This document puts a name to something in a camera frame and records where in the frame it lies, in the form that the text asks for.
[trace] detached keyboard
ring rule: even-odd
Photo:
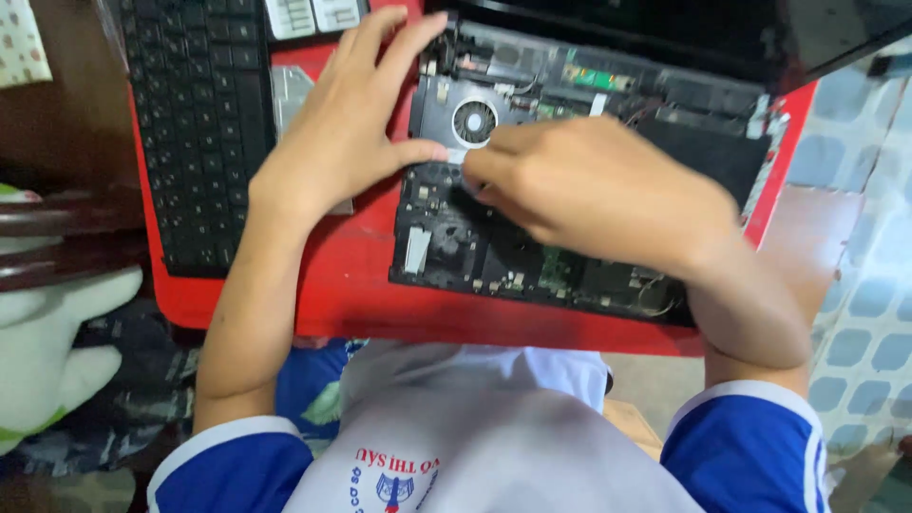
[[[263,0],[121,0],[164,264],[224,277],[275,146]]]

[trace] red tabletop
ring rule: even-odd
[[[410,16],[420,15],[420,0],[371,1],[375,9],[402,3],[412,7]],[[316,80],[334,46],[277,52],[272,55],[273,64],[298,65]],[[791,115],[789,128],[745,231],[755,245],[762,240],[782,190],[814,88],[815,84],[808,85],[784,99],[782,110]],[[408,138],[410,103],[411,91],[403,96],[390,122],[389,136],[393,141]],[[170,321],[187,328],[206,329],[223,280],[168,276],[161,263],[159,230],[135,112],[133,125],[156,299]],[[301,260],[295,320],[298,334],[701,354],[695,330],[388,283],[399,181],[396,176],[378,184],[356,198],[354,215],[328,217],[314,230]]]

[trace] stuffed toy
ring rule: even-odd
[[[0,202],[40,201],[0,187]],[[60,244],[60,237],[0,237],[0,255]],[[83,404],[117,372],[111,346],[71,350],[79,324],[136,295],[130,267],[61,285],[0,292],[0,455]]]

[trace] laptop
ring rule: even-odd
[[[674,277],[543,246],[461,183],[501,124],[610,116],[731,194],[747,225],[788,124],[781,95],[912,32],[912,5],[847,0],[449,0],[420,57],[389,281],[692,326]]]

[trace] blue sleeve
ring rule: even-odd
[[[149,511],[278,513],[313,461],[288,419],[217,425],[161,463],[149,484]]]
[[[708,513],[829,512],[820,419],[779,385],[698,394],[672,420],[660,461]]]

